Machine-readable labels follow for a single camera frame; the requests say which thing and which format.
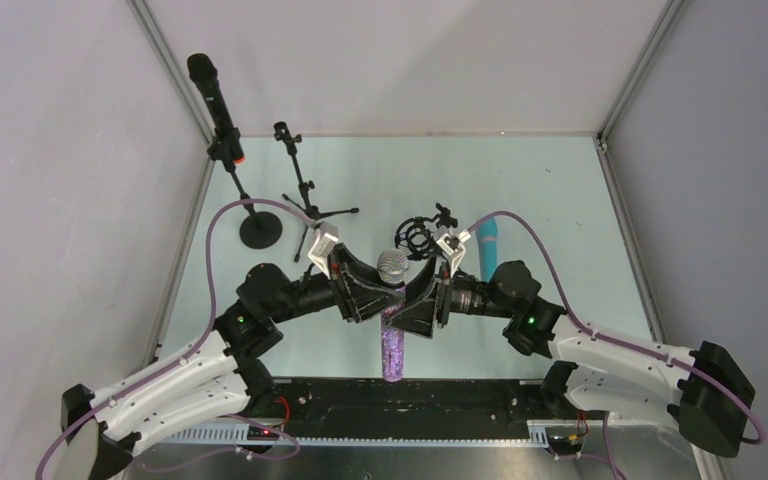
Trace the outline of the blue microphone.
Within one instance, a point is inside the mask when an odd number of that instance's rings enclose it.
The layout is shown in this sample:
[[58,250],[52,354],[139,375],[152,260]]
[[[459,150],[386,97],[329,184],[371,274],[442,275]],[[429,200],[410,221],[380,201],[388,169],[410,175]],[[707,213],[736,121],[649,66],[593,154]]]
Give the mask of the blue microphone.
[[491,218],[483,222],[476,230],[478,242],[478,255],[481,280],[488,282],[491,280],[498,262],[498,226],[496,220]]

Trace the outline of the black round base stand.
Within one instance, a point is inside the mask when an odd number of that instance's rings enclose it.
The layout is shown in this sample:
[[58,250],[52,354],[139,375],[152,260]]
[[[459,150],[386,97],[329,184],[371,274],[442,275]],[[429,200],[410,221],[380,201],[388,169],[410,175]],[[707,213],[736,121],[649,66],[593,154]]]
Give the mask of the black round base stand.
[[[236,172],[237,165],[245,160],[240,142],[240,132],[236,127],[230,130],[215,129],[207,154],[214,162],[222,164],[230,175],[241,200],[250,199]],[[239,227],[241,242],[250,249],[263,250],[273,246],[283,233],[280,219],[270,212],[258,211],[250,205],[244,206],[247,217]]]

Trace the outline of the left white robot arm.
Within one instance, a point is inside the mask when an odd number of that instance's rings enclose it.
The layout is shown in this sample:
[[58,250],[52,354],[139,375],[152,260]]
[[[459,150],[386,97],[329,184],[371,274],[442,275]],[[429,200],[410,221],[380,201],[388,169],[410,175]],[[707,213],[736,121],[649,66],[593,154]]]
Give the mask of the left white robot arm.
[[172,355],[117,383],[92,390],[78,383],[61,396],[67,445],[59,479],[112,479],[160,441],[217,417],[264,409],[274,380],[260,356],[281,339],[278,324],[337,308],[362,322],[405,298],[409,260],[383,251],[375,266],[337,245],[315,275],[290,280],[261,263],[238,287],[238,299],[205,333]]

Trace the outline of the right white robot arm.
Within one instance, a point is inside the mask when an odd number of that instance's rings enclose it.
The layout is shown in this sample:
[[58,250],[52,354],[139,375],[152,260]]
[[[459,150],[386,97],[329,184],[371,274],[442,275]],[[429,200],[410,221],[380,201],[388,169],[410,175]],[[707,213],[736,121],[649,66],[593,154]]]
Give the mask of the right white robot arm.
[[407,282],[408,268],[395,249],[377,262],[379,277],[403,302],[393,327],[430,338],[451,314],[505,318],[502,335],[514,350],[551,360],[541,389],[560,406],[674,428],[725,458],[750,443],[744,432],[756,390],[726,348],[644,341],[579,320],[567,306],[540,297],[540,283],[521,260],[500,264],[489,281],[428,261]]

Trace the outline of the black microphone orange end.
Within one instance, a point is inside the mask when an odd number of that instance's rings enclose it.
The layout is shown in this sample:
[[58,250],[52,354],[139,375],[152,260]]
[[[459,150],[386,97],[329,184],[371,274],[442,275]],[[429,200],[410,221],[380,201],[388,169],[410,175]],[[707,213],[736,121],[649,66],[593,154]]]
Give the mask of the black microphone orange end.
[[208,55],[195,53],[187,58],[189,78],[205,103],[214,124],[214,140],[209,156],[221,161],[227,172],[245,160],[240,142],[241,134],[234,124],[218,80],[218,70]]

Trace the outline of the shock mount tripod stand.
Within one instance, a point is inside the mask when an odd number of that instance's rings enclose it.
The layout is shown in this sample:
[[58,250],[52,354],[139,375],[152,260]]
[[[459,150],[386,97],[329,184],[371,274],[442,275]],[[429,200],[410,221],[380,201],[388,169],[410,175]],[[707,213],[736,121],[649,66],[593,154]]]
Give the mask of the shock mount tripod stand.
[[406,254],[410,261],[428,260],[437,251],[435,232],[441,227],[456,228],[459,221],[448,207],[435,204],[433,217],[415,216],[404,220],[394,234],[394,248]]

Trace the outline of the purple glitter microphone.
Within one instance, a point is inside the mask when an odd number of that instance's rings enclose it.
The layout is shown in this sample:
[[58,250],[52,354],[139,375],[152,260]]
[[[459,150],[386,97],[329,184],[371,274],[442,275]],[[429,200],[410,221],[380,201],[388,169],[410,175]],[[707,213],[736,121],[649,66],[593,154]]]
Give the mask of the purple glitter microphone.
[[409,269],[407,255],[395,248],[383,251],[377,261],[380,279],[393,287],[402,298],[381,312],[381,371],[387,382],[398,382],[404,375],[404,332],[393,326],[394,315],[403,307],[406,285],[405,276]]

